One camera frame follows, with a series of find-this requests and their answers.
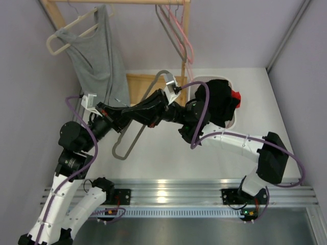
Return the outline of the taupe hanger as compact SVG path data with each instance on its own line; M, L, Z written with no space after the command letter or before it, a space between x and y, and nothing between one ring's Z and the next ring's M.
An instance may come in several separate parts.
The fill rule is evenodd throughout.
M174 49L181 58L182 62L187 62L188 56L185 42L178 34L177 29L173 26L172 22L170 21L170 17L165 13L163 6L155 5L155 13Z

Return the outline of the red tank top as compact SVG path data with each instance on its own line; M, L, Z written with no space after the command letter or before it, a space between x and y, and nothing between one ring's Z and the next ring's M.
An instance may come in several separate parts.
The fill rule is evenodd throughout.
M231 90L232 103L235 108L240 108L241 106L241 94L238 91Z

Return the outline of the pink hanger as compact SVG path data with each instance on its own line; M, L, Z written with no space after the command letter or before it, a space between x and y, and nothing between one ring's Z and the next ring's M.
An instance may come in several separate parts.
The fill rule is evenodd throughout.
M191 1L176 1L177 8L175 13L171 10L171 1L169 5L165 5L164 8L168 13L168 19L172 19L173 27L177 28L177 34L175 34L176 41L178 42L178 51L182 56L186 56L186 59L182 60L181 76L185 77L187 74L188 81L192 82L194 79L192 64L194 62L194 49L189 40L189 25L190 25L190 12Z
M177 28L178 34L182 37L183 41L186 45L186 51L187 51L187 62L188 64L194 63L194 50L191 42L189 41L185 31L183 30L183 24L184 24L184 15L185 15L185 7L182 7L182 12L179 16L177 16L177 12L180 5L176 7L174 12L171 10L170 5L165 5L165 9L168 12L168 16L170 17L170 20L173 22L173 26Z

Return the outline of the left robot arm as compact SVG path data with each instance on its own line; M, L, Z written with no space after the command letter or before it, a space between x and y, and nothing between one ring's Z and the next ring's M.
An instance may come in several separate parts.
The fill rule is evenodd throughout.
M18 244L72 244L91 216L108 212L117 217L125 214L124 207L130 204L130 189L116 189L104 177L93 180L82 200L71 207L76 191L97 157L88 152L98 151L99 140L111 129L119 133L126 128L130 119L124 115L125 111L125 107L98 103L91 109L95 116L89 123L69 121L62 126L58 143L63 151L50 193L36 224L19 238Z

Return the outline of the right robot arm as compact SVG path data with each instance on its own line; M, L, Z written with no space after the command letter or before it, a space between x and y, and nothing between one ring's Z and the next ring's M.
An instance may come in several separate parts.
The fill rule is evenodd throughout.
M272 132L254 138L222 128L210 121L207 101L193 99L180 106L169 103L159 89L143 102L124 109L122 115L149 128L163 120L180 124L178 132L191 149L216 146L255 162L256 168L242 179L238 189L238 197L244 203L255 199L268 184L278 186L283 180L289 155L281 138Z

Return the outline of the far grey tank top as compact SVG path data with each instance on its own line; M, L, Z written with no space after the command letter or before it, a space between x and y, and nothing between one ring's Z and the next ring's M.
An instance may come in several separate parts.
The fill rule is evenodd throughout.
M82 91L97 95L94 105L102 102L112 107L130 105L126 70L120 51L112 43L109 16L105 5L97 7L94 20L99 27L91 36L74 37L60 30L61 41L71 43L66 49Z

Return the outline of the cream hanger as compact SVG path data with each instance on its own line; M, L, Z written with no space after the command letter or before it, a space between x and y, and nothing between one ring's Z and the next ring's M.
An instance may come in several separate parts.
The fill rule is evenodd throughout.
M61 39L61 37L59 37L56 33L59 32L60 30L65 30L67 33L71 33L73 34L74 37L77 37L77 35L75 35L74 33L70 32L70 29L73 28L74 26L76 26L77 24L79 24L80 22L82 22L83 20L89 18L90 16L94 16L94 14L96 12L98 12L99 9L97 7L93 8L91 11L87 12L84 15L78 15L78 18L75 19L73 22L69 23L68 25L62 27L61 29L59 29L58 31L56 31L53 35L51 35L47 41L46 41L46 47L49 51L49 53L53 56L56 56L58 54L60 54L61 52L65 51L67 48L69 48L71 46L70 42L66 42L62 47L58 48L56 51L52 49L51 43L54 39ZM95 23L93 26L91 26L89 29L87 29L86 31L84 31L83 33L81 33L78 37L84 38L85 36L91 34L91 33L95 33L96 30L99 27L99 23Z

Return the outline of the wooden clothes rack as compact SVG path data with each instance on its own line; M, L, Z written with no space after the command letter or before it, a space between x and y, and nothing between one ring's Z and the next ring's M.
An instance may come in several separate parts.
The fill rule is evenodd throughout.
M46 14L49 16L50 21L54 24L55 29L62 28L66 26L64 18L57 6L57 0L43 0L40 1L41 5L45 8ZM114 4L134 4L134 5L162 5L163 10L168 15L167 11L165 10L164 6L169 5L169 1L153 1L153 0L134 0L134 1L115 1L115 0L102 0L102 1L84 1L85 3L102 3L102 4L109 4L112 8ZM177 7L176 1L171 1L171 10L174 10ZM185 85L188 81L188 76L185 74L185 77L179 76L177 77L177 82L180 85ZM155 75L145 75L145 74L127 74L127 81L129 86L129 94L131 99L131 105L136 105L141 100L145 99L149 93L154 88L163 88L164 87L164 79L159 78L157 82L152 85L151 83L155 80Z

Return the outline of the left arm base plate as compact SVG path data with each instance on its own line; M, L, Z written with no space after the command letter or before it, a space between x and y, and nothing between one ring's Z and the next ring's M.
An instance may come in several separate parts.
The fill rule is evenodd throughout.
M128 206L131 202L131 189L115 189L113 204L117 206Z

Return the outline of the aluminium mounting rail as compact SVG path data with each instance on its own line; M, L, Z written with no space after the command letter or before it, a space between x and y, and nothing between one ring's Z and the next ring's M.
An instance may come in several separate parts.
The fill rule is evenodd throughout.
M239 179L226 180L114 180L115 188L131 189L133 207L222 207L222 189L237 188ZM318 205L311 186L268 186L271 207Z

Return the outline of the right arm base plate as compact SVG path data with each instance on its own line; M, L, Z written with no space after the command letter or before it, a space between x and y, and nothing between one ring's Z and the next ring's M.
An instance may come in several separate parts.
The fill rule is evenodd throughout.
M239 195L237 188L221 189L221 195L224 205L240 205L245 203L245 201Z

